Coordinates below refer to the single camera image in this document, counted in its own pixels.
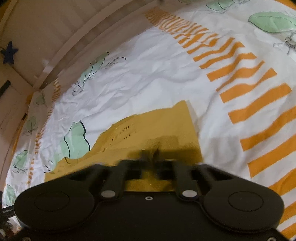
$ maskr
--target white bedsheet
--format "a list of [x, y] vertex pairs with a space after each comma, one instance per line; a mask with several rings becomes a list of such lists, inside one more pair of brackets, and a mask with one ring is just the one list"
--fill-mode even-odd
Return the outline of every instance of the white bedsheet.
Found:
[[[174, 38], [177, 34], [153, 27], [144, 15], [140, 15], [94, 44], [43, 91], [35, 92], [7, 175], [3, 204], [12, 205], [22, 191], [42, 183], [44, 173], [53, 170], [57, 161], [65, 156], [65, 143], [69, 152], [69, 145], [75, 147], [75, 143], [82, 143], [81, 150], [71, 152], [71, 158], [80, 157], [113, 123], [133, 114], [171, 107], [180, 100], [188, 103], [205, 163], [267, 187], [296, 168], [296, 152], [293, 150], [255, 175], [250, 174], [248, 167], [248, 163], [270, 153], [290, 138], [292, 148], [296, 146], [295, 118], [249, 150], [244, 151], [240, 142], [269, 128], [296, 103], [295, 53], [292, 51], [286, 55], [286, 49], [273, 47], [275, 42], [283, 40], [286, 33], [265, 33], [249, 23], [248, 17], [256, 12], [274, 9], [295, 15], [296, 11], [272, 0], [251, 0], [230, 8], [224, 14], [203, 10], [204, 5], [205, 2], [199, 2], [185, 6], [172, 0], [171, 5], [162, 8], [216, 33], [219, 39], [214, 47], [205, 46], [190, 55], [188, 49], [178, 43], [180, 39]], [[194, 56], [221, 48], [231, 37], [235, 39], [233, 42], [244, 45], [232, 58], [223, 59], [206, 69], [199, 67], [211, 58], [227, 54], [233, 44], [224, 52], [207, 56], [201, 62], [193, 60]], [[239, 68], [254, 68], [261, 61], [264, 64], [250, 78], [237, 78], [217, 92], [216, 89], [226, 78], [209, 81], [207, 74], [232, 64], [235, 57], [243, 53], [253, 53], [256, 59], [241, 60], [228, 76]], [[91, 76], [86, 75], [86, 81], [85, 75], [79, 79], [85, 68], [92, 66], [93, 60], [102, 57], [102, 54], [105, 60], [101, 67], [95, 73], [90, 70]], [[222, 102], [220, 93], [240, 83], [254, 84], [270, 68], [274, 69], [276, 76], [263, 81], [245, 95]], [[249, 106], [280, 85], [287, 85], [289, 93], [267, 103], [248, 119], [232, 123], [229, 117], [231, 111]], [[83, 137], [84, 140], [75, 139], [76, 136], [69, 132], [74, 127], [79, 136], [77, 138]], [[282, 198], [285, 207], [294, 203], [296, 188], [282, 195]], [[292, 216], [278, 229], [282, 231], [295, 222], [296, 216]]]

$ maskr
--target metal bolt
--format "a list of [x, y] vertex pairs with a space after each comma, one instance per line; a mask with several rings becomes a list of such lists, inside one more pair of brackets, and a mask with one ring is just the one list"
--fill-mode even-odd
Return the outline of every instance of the metal bolt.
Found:
[[182, 192], [182, 195], [184, 197], [195, 197], [195, 196], [197, 196], [197, 192], [194, 190], [185, 190]]
[[112, 190], [105, 190], [101, 192], [101, 196], [105, 198], [115, 197], [116, 193]]

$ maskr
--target bed frame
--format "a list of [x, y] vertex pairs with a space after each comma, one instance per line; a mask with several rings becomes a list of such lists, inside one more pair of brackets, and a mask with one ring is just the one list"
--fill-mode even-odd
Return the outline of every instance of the bed frame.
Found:
[[18, 101], [14, 103], [15, 110], [9, 116], [12, 120], [0, 133], [0, 191], [3, 190], [13, 156], [17, 130], [28, 110], [25, 103], [27, 96], [54, 81], [87, 50], [98, 45], [103, 36], [158, 4], [159, 0], [9, 2], [0, 21], [0, 46], [6, 47], [12, 40], [19, 51], [14, 56], [13, 66], [0, 63], [0, 87], [7, 80], [11, 83], [0, 97], [0, 114], [10, 111], [11, 107], [4, 103], [12, 102], [15, 98]]
[[[50, 1], [52, 8], [44, 9], [44, 11], [57, 10], [56, 8], [60, 7], [57, 1]], [[93, 11], [94, 9], [90, 6], [98, 3], [99, 5], [103, 5], [103, 8], [99, 11]], [[19, 52], [15, 57], [14, 69], [30, 83], [34, 90], [38, 90], [40, 87], [44, 88], [47, 84], [55, 80], [63, 69], [74, 63], [102, 35], [118, 27], [134, 15], [141, 14], [149, 8], [156, 6], [158, 0], [80, 0], [79, 3], [77, 0], [72, 0], [64, 4], [66, 8], [63, 9], [63, 12], [65, 13], [63, 16], [60, 12], [60, 20], [56, 20], [55, 15], [53, 15], [52, 19], [43, 19], [40, 14], [38, 15], [33, 12], [34, 4], [39, 5], [40, 8], [48, 7], [44, 0], [11, 0], [0, 21], [0, 46], [5, 46], [5, 43], [9, 39], [19, 48]], [[83, 9], [82, 5], [87, 5], [88, 8]], [[69, 13], [73, 9], [76, 14], [72, 14], [70, 18]], [[84, 19], [88, 20], [85, 20], [81, 26], [78, 26], [78, 19], [82, 19], [83, 14], [90, 16], [91, 11], [95, 12], [92, 17], [89, 19], [84, 17]], [[62, 43], [56, 44], [55, 47], [50, 46], [50, 50], [46, 49], [49, 48], [49, 45], [44, 44], [38, 45], [38, 51], [34, 51], [34, 43], [36, 43], [36, 39], [34, 38], [38, 38], [39, 42], [43, 40], [51, 43], [57, 42], [55, 39], [56, 36], [53, 36], [51, 39], [45, 39], [47, 36], [42, 36], [44, 35], [42, 29], [48, 29], [49, 32], [52, 31], [52, 28], [45, 25], [48, 21], [54, 21], [55, 26], [61, 26], [58, 30], [59, 32], [68, 33], [68, 28], [71, 25], [72, 33], [67, 34], [60, 41]], [[27, 33], [25, 36], [19, 33], [26, 30]], [[30, 59], [34, 61], [31, 65], [36, 65], [36, 67], [25, 64], [30, 62]]]

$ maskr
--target wooden slat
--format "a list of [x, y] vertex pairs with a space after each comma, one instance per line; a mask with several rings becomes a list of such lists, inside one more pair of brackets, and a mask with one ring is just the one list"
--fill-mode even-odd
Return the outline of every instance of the wooden slat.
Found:
[[83, 38], [91, 29], [93, 29], [96, 25], [98, 25], [101, 21], [107, 18], [110, 14], [114, 13], [124, 5], [128, 4], [133, 0], [116, 0], [111, 3], [103, 10], [98, 12], [95, 16], [93, 16], [90, 20], [88, 20], [80, 29], [78, 29], [68, 40], [67, 42], [60, 48], [60, 50], [54, 55], [51, 61], [47, 64], [47, 66], [42, 71], [41, 75], [38, 77], [35, 82], [33, 88], [35, 90], [39, 89], [42, 85], [43, 81], [50, 74], [53, 68], [60, 62], [60, 60], [67, 54], [67, 52], [81, 39]]

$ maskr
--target round pad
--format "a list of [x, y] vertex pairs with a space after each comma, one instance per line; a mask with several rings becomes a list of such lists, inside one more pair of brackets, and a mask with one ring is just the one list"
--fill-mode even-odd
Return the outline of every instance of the round pad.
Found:
[[255, 211], [262, 207], [262, 198], [253, 192], [236, 192], [229, 196], [229, 204], [239, 211]]
[[85, 220], [94, 208], [92, 194], [83, 183], [57, 179], [22, 192], [14, 204], [22, 226], [60, 232]]
[[274, 191], [238, 178], [216, 182], [205, 195], [204, 208], [214, 221], [239, 232], [275, 228], [284, 212]]

